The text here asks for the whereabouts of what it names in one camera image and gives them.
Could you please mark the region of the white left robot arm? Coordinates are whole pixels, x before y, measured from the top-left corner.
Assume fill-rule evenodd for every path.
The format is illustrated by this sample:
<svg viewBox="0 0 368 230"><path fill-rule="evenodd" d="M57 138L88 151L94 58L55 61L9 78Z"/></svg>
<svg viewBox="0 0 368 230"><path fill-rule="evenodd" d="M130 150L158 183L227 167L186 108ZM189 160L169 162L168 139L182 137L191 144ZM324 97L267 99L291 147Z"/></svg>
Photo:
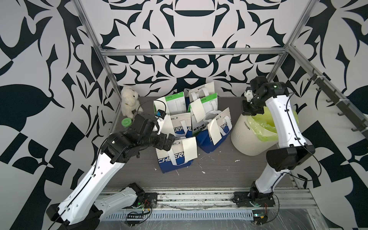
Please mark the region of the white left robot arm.
<svg viewBox="0 0 368 230"><path fill-rule="evenodd" d="M99 149L95 163L74 191L63 202L47 208L50 220L60 223L60 230L95 230L102 218L119 208L139 205L145 192L136 183L107 198L98 200L98 196L129 159L138 158L142 150L148 147L171 149L175 135L162 132L169 121L163 110L155 115L136 114L130 126L110 134Z"/></svg>

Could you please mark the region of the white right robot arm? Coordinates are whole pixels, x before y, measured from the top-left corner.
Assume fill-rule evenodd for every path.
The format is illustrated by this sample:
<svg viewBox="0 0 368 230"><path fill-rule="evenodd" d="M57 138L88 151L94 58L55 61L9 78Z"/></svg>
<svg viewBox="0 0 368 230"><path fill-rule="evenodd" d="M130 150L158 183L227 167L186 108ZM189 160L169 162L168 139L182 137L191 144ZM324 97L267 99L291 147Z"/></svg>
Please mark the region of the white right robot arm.
<svg viewBox="0 0 368 230"><path fill-rule="evenodd" d="M251 80L242 102L242 114L231 132L234 147L250 155L261 146L261 141L251 129L249 119L264 114L268 108L278 135L278 148L267 151L267 165L248 193L235 192L233 202L238 207L272 207L275 204L273 190L279 181L296 166L315 153L301 134L294 117L290 94L283 82L269 82L266 77Z"/></svg>

